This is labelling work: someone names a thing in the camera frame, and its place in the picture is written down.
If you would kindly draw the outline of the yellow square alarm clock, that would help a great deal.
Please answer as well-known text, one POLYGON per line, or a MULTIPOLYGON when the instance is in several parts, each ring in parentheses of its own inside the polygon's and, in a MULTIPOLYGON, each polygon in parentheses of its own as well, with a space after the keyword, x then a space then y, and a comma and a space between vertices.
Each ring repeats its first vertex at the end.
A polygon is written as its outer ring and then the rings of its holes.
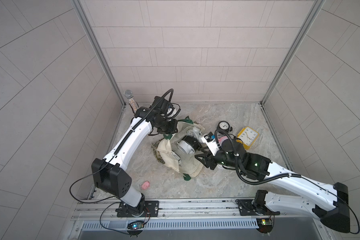
POLYGON ((253 143, 258 138, 259 133, 250 127, 243 128, 237 135, 237 138, 240 139, 243 143, 245 150, 249 150, 253 143))

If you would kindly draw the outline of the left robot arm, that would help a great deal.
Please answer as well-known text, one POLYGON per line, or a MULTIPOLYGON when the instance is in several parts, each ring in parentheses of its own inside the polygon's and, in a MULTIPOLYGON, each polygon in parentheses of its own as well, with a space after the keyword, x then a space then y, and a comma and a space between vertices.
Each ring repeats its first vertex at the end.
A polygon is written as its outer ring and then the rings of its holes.
POLYGON ((91 165, 94 185, 126 205, 130 214, 139 217, 145 211, 145 196, 132 187, 132 178, 126 170, 143 139, 154 129, 158 134, 175 134, 178 121, 175 117, 181 108, 166 100, 140 107, 131 125, 116 146, 103 159, 95 159, 91 165))

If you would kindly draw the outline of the beige canvas tote bag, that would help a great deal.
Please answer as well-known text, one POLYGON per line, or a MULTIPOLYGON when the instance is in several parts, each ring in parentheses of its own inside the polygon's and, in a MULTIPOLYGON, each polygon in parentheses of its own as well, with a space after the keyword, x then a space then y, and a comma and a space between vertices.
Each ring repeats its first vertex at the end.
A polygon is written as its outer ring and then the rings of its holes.
POLYGON ((188 181, 191 178, 197 177, 204 165, 195 158, 197 150, 185 153, 180 148, 180 142, 192 130, 195 130, 200 135, 205 128, 189 117, 186 117, 178 121, 177 129, 177 133, 164 134, 164 137, 152 143, 151 147, 159 163, 182 174, 184 179, 188 181))

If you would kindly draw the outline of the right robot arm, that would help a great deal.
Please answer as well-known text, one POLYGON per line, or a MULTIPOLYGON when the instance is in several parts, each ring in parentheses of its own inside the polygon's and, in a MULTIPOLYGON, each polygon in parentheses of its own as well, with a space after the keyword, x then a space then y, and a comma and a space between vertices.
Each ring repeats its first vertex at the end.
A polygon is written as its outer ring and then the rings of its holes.
POLYGON ((211 151, 201 148, 195 156, 205 167, 217 165, 236 171, 239 179, 252 186, 273 184, 295 194, 293 197, 258 190, 252 210, 262 214, 295 213, 320 220, 326 227, 350 233, 349 190, 345 184, 334 185, 311 180, 294 173, 264 156, 248 153, 242 144, 224 140, 222 147, 211 151))

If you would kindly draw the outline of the small white alarm clock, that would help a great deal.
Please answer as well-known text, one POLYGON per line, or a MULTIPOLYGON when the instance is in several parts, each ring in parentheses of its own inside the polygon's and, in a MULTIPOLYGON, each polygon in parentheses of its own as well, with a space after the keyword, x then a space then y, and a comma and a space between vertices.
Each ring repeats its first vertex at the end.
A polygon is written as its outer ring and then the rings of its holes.
POLYGON ((195 149, 194 147, 189 144, 188 142, 181 140, 178 143, 178 149, 183 153, 183 154, 194 154, 195 153, 195 149))

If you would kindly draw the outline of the black twin-bell alarm clock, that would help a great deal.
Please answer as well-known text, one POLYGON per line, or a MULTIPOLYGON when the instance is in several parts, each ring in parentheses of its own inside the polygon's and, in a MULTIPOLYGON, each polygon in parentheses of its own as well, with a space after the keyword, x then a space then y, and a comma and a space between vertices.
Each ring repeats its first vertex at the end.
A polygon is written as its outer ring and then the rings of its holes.
POLYGON ((227 133, 230 133, 233 131, 232 126, 227 121, 220 121, 217 126, 218 130, 223 130, 227 133))

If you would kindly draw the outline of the black and white alarm clock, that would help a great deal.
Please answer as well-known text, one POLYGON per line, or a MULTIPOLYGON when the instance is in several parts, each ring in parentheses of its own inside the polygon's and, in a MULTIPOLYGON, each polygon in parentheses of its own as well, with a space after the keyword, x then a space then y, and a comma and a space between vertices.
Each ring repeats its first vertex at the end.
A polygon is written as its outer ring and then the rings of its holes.
POLYGON ((192 150, 195 152, 202 147, 201 143, 196 138, 191 136, 185 136, 183 141, 185 142, 185 146, 189 151, 192 150))

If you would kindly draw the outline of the pink alarm clock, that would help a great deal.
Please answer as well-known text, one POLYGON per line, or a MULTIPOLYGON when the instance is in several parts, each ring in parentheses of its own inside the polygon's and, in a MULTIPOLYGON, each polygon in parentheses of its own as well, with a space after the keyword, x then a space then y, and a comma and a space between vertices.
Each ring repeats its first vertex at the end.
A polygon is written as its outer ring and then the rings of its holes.
POLYGON ((222 145, 222 143, 223 143, 224 141, 226 141, 226 140, 228 140, 228 137, 227 137, 227 136, 222 136, 222 137, 220 137, 220 138, 219 138, 219 144, 222 145))

